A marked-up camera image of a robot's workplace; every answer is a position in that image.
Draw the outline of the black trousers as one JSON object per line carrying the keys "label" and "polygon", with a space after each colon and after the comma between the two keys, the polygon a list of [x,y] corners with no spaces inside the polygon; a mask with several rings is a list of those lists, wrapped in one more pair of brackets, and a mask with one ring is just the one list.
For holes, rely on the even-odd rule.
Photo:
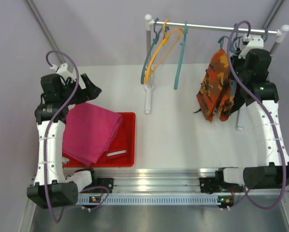
{"label": "black trousers", "polygon": [[231,108],[230,114],[233,114],[236,111],[238,111],[242,107],[242,105],[244,104],[244,98],[241,96],[240,90],[241,90],[241,86],[239,84],[237,84],[236,85],[236,92],[235,92],[235,96],[234,96],[234,105]]}

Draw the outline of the orange camouflage trousers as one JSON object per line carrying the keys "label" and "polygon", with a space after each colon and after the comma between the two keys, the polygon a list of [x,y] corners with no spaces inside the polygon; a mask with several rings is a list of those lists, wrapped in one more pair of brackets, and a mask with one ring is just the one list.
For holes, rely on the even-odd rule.
{"label": "orange camouflage trousers", "polygon": [[236,93],[237,82],[229,77],[230,67],[227,53],[219,49],[212,56],[200,89],[196,95],[200,109],[206,120],[212,121],[218,114],[220,121],[228,120]]}

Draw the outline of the pink trousers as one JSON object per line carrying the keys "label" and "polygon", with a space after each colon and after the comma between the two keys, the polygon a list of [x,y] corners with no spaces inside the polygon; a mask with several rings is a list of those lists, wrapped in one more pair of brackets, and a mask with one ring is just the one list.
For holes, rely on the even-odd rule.
{"label": "pink trousers", "polygon": [[109,149],[122,115],[90,104],[77,104],[67,114],[62,151],[85,166],[96,163]]}

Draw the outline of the teal hanger of pink trousers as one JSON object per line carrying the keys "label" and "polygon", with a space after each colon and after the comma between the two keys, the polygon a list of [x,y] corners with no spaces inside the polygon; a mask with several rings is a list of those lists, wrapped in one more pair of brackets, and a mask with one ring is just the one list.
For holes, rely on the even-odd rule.
{"label": "teal hanger of pink trousers", "polygon": [[178,61],[178,66],[177,66],[177,71],[176,71],[176,76],[175,76],[175,81],[174,81],[174,90],[177,90],[178,85],[179,85],[180,72],[181,72],[181,67],[182,67],[183,57],[184,57],[184,52],[185,52],[186,37],[188,34],[187,23],[188,23],[188,21],[186,20],[185,24],[184,24],[184,29],[183,29],[184,34],[183,34],[183,41],[181,43],[181,52],[180,52],[180,56],[179,56],[179,61]]}

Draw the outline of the teal hanger of newspaper trousers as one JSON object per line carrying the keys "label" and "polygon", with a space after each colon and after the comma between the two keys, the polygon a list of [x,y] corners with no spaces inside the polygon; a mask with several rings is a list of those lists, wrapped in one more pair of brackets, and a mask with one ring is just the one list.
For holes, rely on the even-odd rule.
{"label": "teal hanger of newspaper trousers", "polygon": [[154,46],[157,44],[157,42],[159,41],[159,36],[162,32],[162,29],[159,29],[159,31],[156,31],[156,25],[157,25],[157,22],[159,21],[159,18],[156,18],[152,24],[153,25],[153,32],[155,33],[155,37],[151,41],[151,24],[150,24],[150,22],[152,21],[152,18],[151,18],[151,21],[149,21],[149,19],[150,19],[149,16],[150,16],[149,14],[146,15],[146,26],[147,26],[146,29],[148,29],[146,31],[147,54],[146,54],[146,58],[145,58],[145,61],[144,61],[143,67],[142,67],[140,82],[142,85],[145,85],[145,87],[147,87],[148,89],[152,89],[153,84],[152,84],[151,79],[149,79],[148,83],[145,84],[145,74],[146,74],[146,71],[148,70],[148,65],[149,65],[149,61],[151,59],[152,50],[153,50]]}

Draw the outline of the teal hanger of black trousers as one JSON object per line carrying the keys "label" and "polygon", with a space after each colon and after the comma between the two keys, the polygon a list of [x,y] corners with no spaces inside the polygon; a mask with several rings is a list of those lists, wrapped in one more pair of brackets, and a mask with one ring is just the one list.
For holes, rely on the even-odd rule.
{"label": "teal hanger of black trousers", "polygon": [[240,41],[242,38],[243,38],[242,36],[239,36],[239,33],[237,30],[236,32],[233,33],[231,46],[230,46],[230,51],[232,54],[238,55],[241,53]]}

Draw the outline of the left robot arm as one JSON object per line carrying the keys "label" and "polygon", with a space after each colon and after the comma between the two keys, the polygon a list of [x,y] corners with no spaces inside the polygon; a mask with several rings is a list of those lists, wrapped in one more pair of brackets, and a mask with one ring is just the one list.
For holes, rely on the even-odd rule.
{"label": "left robot arm", "polygon": [[88,192],[97,190],[99,181],[93,177],[93,170],[82,169],[71,180],[65,179],[62,167],[62,137],[65,130],[68,106],[56,116],[72,91],[76,93],[67,105],[85,103],[96,99],[102,92],[84,73],[80,76],[85,88],[76,86],[71,77],[48,74],[41,78],[40,104],[34,114],[39,136],[38,169],[34,184],[27,188],[27,197],[42,209],[74,205],[83,189]]}

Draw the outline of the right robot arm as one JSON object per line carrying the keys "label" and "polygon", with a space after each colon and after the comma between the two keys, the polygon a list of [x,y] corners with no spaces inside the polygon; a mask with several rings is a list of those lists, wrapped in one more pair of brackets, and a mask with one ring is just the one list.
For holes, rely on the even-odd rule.
{"label": "right robot arm", "polygon": [[278,118],[278,91],[268,79],[272,61],[269,51],[251,49],[245,58],[237,50],[231,63],[240,81],[252,92],[258,104],[240,85],[234,98],[232,110],[246,108],[252,118],[258,161],[255,167],[220,168],[215,172],[215,186],[220,191],[229,188],[280,189],[283,180],[289,185],[289,156],[286,152]]}

